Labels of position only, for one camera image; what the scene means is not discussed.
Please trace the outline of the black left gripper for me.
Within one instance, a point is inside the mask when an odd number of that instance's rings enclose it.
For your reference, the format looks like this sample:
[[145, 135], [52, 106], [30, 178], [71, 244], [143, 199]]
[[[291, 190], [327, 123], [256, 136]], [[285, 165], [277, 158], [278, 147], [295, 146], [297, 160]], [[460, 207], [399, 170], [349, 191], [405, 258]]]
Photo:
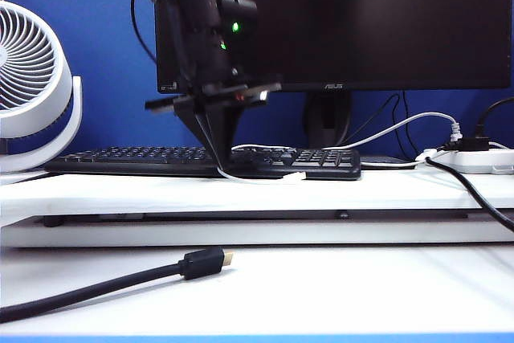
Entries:
[[[281, 83], [277, 82], [256, 86], [241, 84], [229, 88], [214, 85], [206, 92], [148, 100], [145, 110], [174, 111], [202, 143], [216, 165], [224, 169], [230, 164], [235, 131], [243, 113], [240, 106], [265, 104], [270, 93], [281, 89]], [[198, 108], [206, 108], [206, 113]]]

